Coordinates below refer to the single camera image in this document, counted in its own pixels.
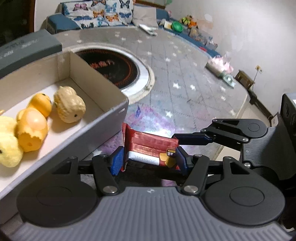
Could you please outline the red snack packet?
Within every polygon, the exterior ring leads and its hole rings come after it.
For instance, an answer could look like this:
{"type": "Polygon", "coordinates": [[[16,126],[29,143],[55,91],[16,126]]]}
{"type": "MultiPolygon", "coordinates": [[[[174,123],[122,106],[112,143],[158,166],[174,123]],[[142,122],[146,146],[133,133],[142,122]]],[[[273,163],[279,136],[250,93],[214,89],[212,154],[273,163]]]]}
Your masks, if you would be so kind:
{"type": "Polygon", "coordinates": [[[136,131],[128,124],[122,124],[125,160],[141,164],[179,170],[176,149],[179,141],[150,133],[136,131]]]}

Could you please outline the beige peanut toy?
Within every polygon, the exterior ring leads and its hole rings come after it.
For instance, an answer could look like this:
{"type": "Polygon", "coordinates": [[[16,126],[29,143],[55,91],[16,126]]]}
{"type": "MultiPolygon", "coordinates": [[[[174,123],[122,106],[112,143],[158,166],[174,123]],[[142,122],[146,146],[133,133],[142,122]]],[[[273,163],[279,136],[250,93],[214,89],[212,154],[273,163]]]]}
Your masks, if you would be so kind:
{"type": "Polygon", "coordinates": [[[54,103],[59,118],[65,123],[75,123],[84,116],[84,100],[70,86],[60,86],[54,94],[54,103]]]}

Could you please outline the orange dinosaur toy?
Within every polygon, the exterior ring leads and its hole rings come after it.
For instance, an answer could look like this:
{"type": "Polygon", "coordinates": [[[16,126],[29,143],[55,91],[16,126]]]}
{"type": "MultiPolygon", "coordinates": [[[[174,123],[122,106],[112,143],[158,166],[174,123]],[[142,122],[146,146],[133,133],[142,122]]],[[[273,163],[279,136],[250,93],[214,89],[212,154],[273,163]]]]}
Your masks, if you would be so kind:
{"type": "Polygon", "coordinates": [[[47,117],[52,111],[50,98],[44,93],[35,94],[27,107],[16,116],[16,135],[25,153],[36,151],[43,145],[49,127],[47,117]]]}

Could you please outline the yellow plush duck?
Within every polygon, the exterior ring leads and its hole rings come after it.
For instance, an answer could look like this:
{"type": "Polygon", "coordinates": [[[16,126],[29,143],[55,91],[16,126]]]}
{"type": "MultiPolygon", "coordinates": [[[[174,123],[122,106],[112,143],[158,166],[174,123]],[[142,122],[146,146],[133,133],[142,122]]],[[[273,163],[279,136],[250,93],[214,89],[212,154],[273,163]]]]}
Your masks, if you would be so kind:
{"type": "Polygon", "coordinates": [[[23,149],[16,137],[16,120],[1,115],[1,164],[13,168],[23,158],[23,149]]]}

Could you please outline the white open cardboard box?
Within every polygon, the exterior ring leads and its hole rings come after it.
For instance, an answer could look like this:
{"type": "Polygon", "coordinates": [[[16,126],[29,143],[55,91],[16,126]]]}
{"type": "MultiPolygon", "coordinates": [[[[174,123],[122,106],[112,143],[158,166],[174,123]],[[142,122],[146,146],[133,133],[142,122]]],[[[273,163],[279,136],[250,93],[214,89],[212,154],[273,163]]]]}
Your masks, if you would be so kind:
{"type": "Polygon", "coordinates": [[[67,157],[84,159],[121,129],[128,98],[73,52],[53,54],[2,77],[1,109],[15,118],[35,94],[54,99],[67,86],[83,99],[85,114],[66,123],[53,103],[47,118],[49,131],[40,149],[25,153],[16,167],[1,167],[1,223],[18,212],[16,198],[26,185],[67,157]]]}

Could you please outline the grey star table cover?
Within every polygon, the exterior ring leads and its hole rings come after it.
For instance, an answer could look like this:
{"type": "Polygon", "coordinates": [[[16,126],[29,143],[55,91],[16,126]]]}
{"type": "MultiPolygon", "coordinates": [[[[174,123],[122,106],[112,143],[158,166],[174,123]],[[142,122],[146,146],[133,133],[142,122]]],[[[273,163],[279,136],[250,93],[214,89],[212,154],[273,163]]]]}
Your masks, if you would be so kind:
{"type": "Polygon", "coordinates": [[[180,37],[158,30],[149,36],[137,27],[94,28],[56,34],[63,48],[111,44],[127,49],[150,66],[154,86],[128,107],[125,122],[137,131],[171,137],[209,126],[214,118],[240,118],[248,102],[239,84],[229,87],[206,68],[208,60],[180,37]]]}

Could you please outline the small wooden stool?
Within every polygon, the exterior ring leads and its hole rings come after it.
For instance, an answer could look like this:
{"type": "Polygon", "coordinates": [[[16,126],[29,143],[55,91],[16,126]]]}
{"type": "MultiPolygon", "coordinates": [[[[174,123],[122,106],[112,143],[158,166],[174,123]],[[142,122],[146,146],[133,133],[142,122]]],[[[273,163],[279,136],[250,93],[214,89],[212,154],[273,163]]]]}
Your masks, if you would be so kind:
{"type": "Polygon", "coordinates": [[[254,85],[254,80],[243,70],[238,71],[238,73],[235,76],[235,79],[246,89],[250,89],[254,85]]]}

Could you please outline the pink white tissue pack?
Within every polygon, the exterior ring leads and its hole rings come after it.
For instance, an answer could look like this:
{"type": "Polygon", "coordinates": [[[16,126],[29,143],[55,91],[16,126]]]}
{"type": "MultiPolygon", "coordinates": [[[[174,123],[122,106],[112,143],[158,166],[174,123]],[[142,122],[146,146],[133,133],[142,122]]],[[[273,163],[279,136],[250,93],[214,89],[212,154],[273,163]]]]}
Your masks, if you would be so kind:
{"type": "Polygon", "coordinates": [[[230,65],[230,58],[226,56],[215,56],[209,59],[205,67],[217,77],[231,74],[234,70],[230,65]]]}

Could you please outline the round induction cooker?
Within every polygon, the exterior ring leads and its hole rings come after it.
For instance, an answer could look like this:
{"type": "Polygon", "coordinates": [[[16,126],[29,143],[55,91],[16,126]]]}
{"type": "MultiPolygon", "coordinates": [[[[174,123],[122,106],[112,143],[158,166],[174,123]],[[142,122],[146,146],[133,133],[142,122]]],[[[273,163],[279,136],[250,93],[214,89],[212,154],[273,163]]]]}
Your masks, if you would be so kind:
{"type": "Polygon", "coordinates": [[[104,43],[85,43],[63,47],[76,53],[93,69],[107,78],[134,104],[145,98],[155,84],[152,68],[133,52],[104,43]]]}

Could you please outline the colourful plush toy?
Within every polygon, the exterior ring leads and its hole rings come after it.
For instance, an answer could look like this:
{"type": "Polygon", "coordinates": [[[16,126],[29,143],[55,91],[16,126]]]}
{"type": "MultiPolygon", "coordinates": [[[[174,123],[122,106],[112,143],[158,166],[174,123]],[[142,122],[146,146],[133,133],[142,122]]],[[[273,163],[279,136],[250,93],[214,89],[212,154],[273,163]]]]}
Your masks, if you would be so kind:
{"type": "Polygon", "coordinates": [[[197,19],[193,18],[191,15],[187,15],[183,18],[180,18],[179,22],[189,29],[198,27],[197,19]]]}

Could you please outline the white remote control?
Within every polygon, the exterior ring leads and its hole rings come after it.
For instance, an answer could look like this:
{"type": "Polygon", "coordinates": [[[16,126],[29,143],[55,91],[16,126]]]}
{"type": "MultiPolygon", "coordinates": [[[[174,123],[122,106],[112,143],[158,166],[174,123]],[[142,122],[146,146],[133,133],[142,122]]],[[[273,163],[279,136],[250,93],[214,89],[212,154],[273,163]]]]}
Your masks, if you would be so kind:
{"type": "Polygon", "coordinates": [[[138,27],[140,29],[142,29],[144,32],[146,32],[147,34],[151,35],[151,36],[157,36],[158,35],[158,33],[155,32],[152,28],[150,28],[150,27],[148,27],[148,26],[146,26],[144,24],[139,24],[138,27]]]}

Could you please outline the beige pillow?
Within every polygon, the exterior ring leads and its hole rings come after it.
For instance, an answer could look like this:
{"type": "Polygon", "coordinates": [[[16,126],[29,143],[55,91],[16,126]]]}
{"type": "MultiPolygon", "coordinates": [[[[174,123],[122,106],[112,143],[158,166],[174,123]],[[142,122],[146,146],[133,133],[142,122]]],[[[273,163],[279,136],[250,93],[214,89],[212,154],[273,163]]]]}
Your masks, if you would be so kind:
{"type": "Polygon", "coordinates": [[[135,26],[140,24],[148,27],[158,27],[156,8],[148,6],[134,6],[132,23],[135,26]]]}

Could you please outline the dark grey box lid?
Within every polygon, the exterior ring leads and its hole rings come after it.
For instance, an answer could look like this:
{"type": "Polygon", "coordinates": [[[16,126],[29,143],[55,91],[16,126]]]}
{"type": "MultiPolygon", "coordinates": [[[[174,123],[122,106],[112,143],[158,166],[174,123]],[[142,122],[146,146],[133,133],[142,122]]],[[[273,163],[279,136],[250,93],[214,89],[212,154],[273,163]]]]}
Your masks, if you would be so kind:
{"type": "Polygon", "coordinates": [[[15,70],[62,51],[62,44],[47,30],[27,34],[1,46],[1,78],[15,70]]]}

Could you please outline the blue sofa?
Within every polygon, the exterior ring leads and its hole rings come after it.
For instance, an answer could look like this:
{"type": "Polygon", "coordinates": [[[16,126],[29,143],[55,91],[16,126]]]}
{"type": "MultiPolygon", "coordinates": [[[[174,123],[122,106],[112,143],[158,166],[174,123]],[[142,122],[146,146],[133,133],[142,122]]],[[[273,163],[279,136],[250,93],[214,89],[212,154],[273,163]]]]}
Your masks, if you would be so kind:
{"type": "Polygon", "coordinates": [[[170,14],[162,8],[143,6],[136,1],[67,1],[60,3],[60,12],[47,18],[46,29],[52,34],[69,30],[80,30],[95,27],[145,25],[151,32],[158,28],[162,20],[170,22],[167,31],[193,43],[198,48],[207,52],[212,58],[220,54],[209,47],[209,36],[203,35],[203,39],[191,38],[189,32],[196,30],[193,24],[185,21],[170,19],[170,14]]]}

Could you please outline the butterfly print cushion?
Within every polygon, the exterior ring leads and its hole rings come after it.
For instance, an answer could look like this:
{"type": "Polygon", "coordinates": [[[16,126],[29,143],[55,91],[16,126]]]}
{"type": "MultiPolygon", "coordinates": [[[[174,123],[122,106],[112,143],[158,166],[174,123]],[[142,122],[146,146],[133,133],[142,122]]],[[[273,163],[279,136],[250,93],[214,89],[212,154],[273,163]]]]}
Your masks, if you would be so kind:
{"type": "Polygon", "coordinates": [[[127,26],[132,22],[135,1],[69,1],[62,14],[81,29],[127,26]]]}

